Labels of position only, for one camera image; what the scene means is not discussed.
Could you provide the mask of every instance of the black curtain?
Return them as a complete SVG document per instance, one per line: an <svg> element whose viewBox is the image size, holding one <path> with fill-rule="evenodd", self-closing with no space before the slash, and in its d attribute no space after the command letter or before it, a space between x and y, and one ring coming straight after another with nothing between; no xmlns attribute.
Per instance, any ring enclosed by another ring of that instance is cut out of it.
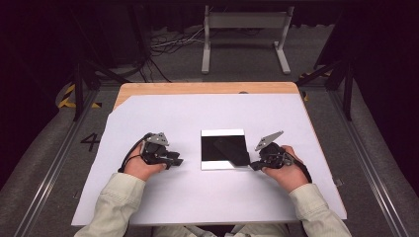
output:
<svg viewBox="0 0 419 237"><path fill-rule="evenodd" d="M153 30L167 27L168 32L183 33L185 28L204 23L205 6L146 6Z"/></svg>
<svg viewBox="0 0 419 237"><path fill-rule="evenodd" d="M377 1L355 79L400 170L419 195L419 29L413 2Z"/></svg>
<svg viewBox="0 0 419 237"><path fill-rule="evenodd" d="M7 2L0 10L0 187L46 124L71 64L41 4Z"/></svg>

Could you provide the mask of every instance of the sleeve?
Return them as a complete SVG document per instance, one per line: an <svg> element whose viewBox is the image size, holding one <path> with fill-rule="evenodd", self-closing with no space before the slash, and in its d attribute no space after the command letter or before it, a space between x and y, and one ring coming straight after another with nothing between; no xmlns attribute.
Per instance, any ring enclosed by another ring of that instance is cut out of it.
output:
<svg viewBox="0 0 419 237"><path fill-rule="evenodd" d="M303 185L290 193L296 217L302 221L308 236L351 236L343 221L329 209L314 184Z"/></svg>
<svg viewBox="0 0 419 237"><path fill-rule="evenodd" d="M134 176L116 173L102 189L90 224L76 237L123 236L129 218L138 211L145 182Z"/></svg>

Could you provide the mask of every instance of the cable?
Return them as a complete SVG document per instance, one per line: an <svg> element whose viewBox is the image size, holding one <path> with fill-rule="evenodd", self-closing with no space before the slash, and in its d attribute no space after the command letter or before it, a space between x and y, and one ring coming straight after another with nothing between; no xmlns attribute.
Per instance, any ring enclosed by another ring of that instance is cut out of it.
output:
<svg viewBox="0 0 419 237"><path fill-rule="evenodd" d="M150 70L150 79L151 79L151 82L154 82L154 79L153 79L153 70L150 67L150 60L147 60L147 67L148 67L148 70Z"/></svg>
<svg viewBox="0 0 419 237"><path fill-rule="evenodd" d="M145 76L144 72L142 71L143 66L138 70L139 75L141 75L142 80L144 80L144 83L148 83L147 77Z"/></svg>
<svg viewBox="0 0 419 237"><path fill-rule="evenodd" d="M185 34L176 34L175 36L173 36L170 40L168 40L166 37L165 37L165 35L171 35L170 33L167 33L167 34L164 34L164 35L162 35L162 36L158 36L158 37L154 37L155 39L157 39L157 42L156 42L156 44L160 44L160 43L165 43L165 42L169 42L169 41L178 41L178 40L180 40L180 39L182 39L182 38L184 38L185 37Z"/></svg>
<svg viewBox="0 0 419 237"><path fill-rule="evenodd" d="M158 54L152 54L152 56L160 56L163 53L174 53L177 50L179 50L180 48L182 48L185 45L190 45L196 41L198 42L202 42L204 43L202 40L199 40L197 38L200 38L202 33L203 33L203 29L201 28L199 29L197 32L191 34L188 37L185 37L185 34L183 34L180 38L176 39L176 37L179 35L175 35L172 37L172 40L167 40L165 37L163 37L165 40L160 40L157 39L156 44L151 46L151 51L152 52L157 52Z"/></svg>
<svg viewBox="0 0 419 237"><path fill-rule="evenodd" d="M133 157L129 157L129 155L133 152L133 150L138 146L138 144L139 143L141 143L143 140L145 140L145 139L147 139L148 137L150 137L152 135L152 133L150 133L150 132L148 132L147 134L145 134L141 139L139 139L136 143L135 143L135 145L130 149L130 151L128 152L128 154L126 155L126 158L124 159L124 161L123 161L123 163L122 163L122 165L121 165L121 167L118 169L118 172L119 173L123 173L124 172L124 170L125 170L125 168L126 168L126 163L128 163L128 161L131 159L131 158L133 158L133 157L135 157L135 156L133 156Z"/></svg>
<svg viewBox="0 0 419 237"><path fill-rule="evenodd" d="M167 81L167 82L172 82L171 80L167 79L167 77L163 74L163 72L161 72L160 68L157 66L157 64L153 61L153 59L149 59L151 61L151 63L154 64L154 66L157 68L157 70L160 72L160 74L163 76L163 78Z"/></svg>

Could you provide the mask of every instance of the person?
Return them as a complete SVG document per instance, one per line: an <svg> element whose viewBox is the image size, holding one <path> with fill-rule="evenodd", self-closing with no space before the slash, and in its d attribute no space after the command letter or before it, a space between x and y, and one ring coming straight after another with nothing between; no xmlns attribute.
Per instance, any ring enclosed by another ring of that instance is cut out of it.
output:
<svg viewBox="0 0 419 237"><path fill-rule="evenodd" d="M282 147L302 163L291 146ZM166 168L165 164L147 165L139 157L139 152L140 144L129 155L133 158L126 163L124 172L115 173L103 188L91 223L80 229L76 237L124 236L129 218L138 211L145 182ZM289 193L296 217L301 220L308 236L351 236L343 221L329 209L317 186L308 182L297 165L281 169L265 167L262 171ZM232 232L225 236L290 236L284 224L237 225ZM154 229L153 236L215 237L196 226L160 226Z"/></svg>

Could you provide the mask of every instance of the white sheet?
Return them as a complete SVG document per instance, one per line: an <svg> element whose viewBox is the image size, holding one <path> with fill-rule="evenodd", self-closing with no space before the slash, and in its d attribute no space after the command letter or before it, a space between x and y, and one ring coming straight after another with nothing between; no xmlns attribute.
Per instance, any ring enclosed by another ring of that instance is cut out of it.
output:
<svg viewBox="0 0 419 237"><path fill-rule="evenodd" d="M168 150L184 162L149 179L130 224L296 220L287 193L262 172L201 170L201 130L237 127L245 130L251 161L262 136L283 130L276 142L294 148L330 208L347 218L299 94L158 95L130 97L109 115L72 225L90 223L101 189L147 132L164 132Z"/></svg>

